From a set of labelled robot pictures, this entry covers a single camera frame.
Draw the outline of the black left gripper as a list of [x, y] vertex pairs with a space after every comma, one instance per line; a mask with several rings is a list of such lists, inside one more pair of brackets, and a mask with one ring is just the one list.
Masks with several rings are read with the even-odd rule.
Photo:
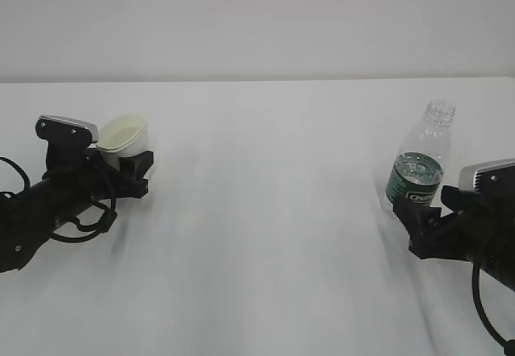
[[120, 157], [119, 170], [112, 168], [95, 148], [82, 152], [82, 203], [90, 207], [94, 201], [143, 198], [149, 191], [144, 176], [154, 165], [153, 151], [144, 151], [131, 157]]

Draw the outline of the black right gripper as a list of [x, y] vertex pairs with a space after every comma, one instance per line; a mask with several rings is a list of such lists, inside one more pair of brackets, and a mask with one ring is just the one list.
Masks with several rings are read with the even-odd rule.
[[409, 250], [419, 259], [476, 259], [493, 241], [499, 226], [481, 208], [481, 196], [444, 185], [440, 200], [451, 213], [398, 198], [393, 212], [410, 236]]

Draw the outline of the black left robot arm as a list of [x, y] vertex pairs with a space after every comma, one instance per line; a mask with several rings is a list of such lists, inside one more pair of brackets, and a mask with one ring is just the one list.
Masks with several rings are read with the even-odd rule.
[[32, 184], [24, 170], [4, 159], [22, 178], [20, 192], [1, 193], [1, 271], [23, 269], [47, 241], [84, 243], [107, 233], [117, 219], [117, 202], [141, 199], [153, 151], [121, 157], [109, 165], [94, 148], [47, 150], [47, 171]]

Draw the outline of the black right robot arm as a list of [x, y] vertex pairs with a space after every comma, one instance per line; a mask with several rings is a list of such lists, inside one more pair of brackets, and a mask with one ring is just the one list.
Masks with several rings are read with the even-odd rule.
[[473, 263], [508, 289], [514, 289], [514, 198], [487, 198], [443, 186], [450, 213], [398, 198], [393, 212], [409, 235], [409, 250], [419, 259]]

